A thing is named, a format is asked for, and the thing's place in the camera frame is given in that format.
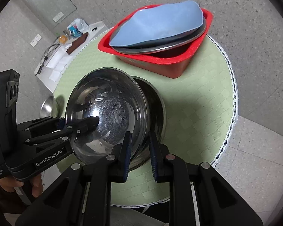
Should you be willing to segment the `person left hand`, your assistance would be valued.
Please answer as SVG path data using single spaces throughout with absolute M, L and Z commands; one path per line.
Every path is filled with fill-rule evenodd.
M 43 192 L 42 184 L 42 175 L 38 174 L 37 176 L 31 179 L 32 184 L 32 196 L 37 198 Z M 0 186 L 3 190 L 7 192 L 14 192 L 15 188 L 23 187 L 24 183 L 17 181 L 14 177 L 8 176 L 0 179 Z

